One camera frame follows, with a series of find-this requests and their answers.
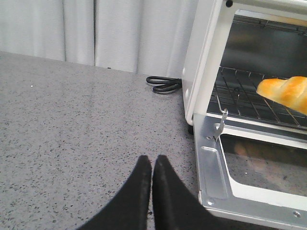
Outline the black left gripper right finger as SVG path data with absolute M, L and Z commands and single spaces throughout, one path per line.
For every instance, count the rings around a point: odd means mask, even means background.
M 157 230 L 217 229 L 217 218 L 189 192 L 165 155 L 155 162 L 152 192 Z

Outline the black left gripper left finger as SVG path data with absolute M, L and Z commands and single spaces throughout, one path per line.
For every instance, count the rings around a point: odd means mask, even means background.
M 152 167 L 141 155 L 122 188 L 80 230 L 145 230 L 150 198 Z

